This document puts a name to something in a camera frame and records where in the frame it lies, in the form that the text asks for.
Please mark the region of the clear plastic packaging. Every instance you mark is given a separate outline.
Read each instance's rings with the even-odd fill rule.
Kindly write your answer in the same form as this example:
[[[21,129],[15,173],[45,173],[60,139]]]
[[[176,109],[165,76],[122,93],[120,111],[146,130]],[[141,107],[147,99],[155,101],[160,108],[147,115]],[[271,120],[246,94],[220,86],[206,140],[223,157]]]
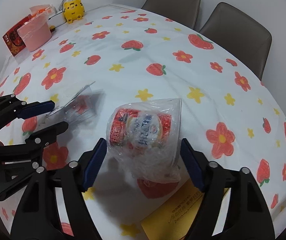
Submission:
[[[70,127],[95,124],[105,97],[102,89],[93,87],[94,81],[75,82],[59,93],[54,110],[38,118],[38,129],[65,121]]]

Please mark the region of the clear bag with cup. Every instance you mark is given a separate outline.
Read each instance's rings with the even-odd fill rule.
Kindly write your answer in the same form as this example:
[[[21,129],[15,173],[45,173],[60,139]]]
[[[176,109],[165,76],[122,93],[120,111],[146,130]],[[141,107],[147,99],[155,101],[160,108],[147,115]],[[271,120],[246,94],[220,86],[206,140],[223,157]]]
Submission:
[[[119,106],[107,124],[109,153],[136,179],[179,182],[181,112],[179,98]]]

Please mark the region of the yellow envelope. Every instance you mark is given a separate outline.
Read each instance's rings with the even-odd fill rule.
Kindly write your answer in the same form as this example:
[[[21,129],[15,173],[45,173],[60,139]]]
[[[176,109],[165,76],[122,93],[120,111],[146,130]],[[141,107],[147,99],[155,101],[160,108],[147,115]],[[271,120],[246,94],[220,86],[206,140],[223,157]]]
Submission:
[[[184,239],[204,194],[189,179],[164,204],[141,221],[149,240]]]

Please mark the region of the pink plastic container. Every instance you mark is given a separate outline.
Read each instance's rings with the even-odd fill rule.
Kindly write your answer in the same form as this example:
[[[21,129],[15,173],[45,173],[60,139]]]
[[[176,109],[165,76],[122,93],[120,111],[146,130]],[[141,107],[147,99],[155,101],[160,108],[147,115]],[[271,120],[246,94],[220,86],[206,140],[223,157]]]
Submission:
[[[32,17],[18,28],[17,32],[29,52],[37,50],[52,37],[47,13],[42,12]]]

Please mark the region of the white power bank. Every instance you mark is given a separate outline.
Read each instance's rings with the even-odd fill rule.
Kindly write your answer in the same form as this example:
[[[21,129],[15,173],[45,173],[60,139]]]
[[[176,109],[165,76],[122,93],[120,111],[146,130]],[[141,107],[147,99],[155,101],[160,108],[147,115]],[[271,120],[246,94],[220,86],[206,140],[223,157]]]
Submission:
[[[59,11],[56,14],[54,14],[53,16],[51,16],[48,19],[48,26],[49,29],[52,31],[53,29],[63,25],[66,23],[66,18],[64,17],[64,13],[63,11]]]

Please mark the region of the yellow tiger toy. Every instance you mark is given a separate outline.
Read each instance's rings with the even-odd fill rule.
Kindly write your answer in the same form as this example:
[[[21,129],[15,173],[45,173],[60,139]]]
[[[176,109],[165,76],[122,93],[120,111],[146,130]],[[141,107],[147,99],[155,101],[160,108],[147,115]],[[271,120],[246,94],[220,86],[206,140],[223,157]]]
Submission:
[[[68,24],[75,20],[81,20],[85,13],[81,0],[67,1],[63,4],[63,14]]]

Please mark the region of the floral strawberry tablecloth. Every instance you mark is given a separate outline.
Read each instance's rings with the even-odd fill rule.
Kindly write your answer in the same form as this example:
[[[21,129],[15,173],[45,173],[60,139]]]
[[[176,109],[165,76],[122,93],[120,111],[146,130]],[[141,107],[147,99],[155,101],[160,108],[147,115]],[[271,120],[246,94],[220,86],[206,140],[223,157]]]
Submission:
[[[277,231],[286,226],[286,116],[236,57],[177,22],[108,5],[65,25],[0,74],[0,95],[52,100],[58,107],[85,85],[97,113],[45,149],[46,167],[91,150],[117,107],[180,98],[180,137],[223,167],[248,167]]]

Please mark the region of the grey chair near table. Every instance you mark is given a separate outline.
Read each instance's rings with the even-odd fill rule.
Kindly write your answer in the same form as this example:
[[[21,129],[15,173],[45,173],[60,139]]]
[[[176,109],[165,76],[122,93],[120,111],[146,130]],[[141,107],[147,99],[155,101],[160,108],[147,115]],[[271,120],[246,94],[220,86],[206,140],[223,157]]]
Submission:
[[[262,79],[272,45],[271,33],[259,22],[225,2],[214,8],[199,31]]]

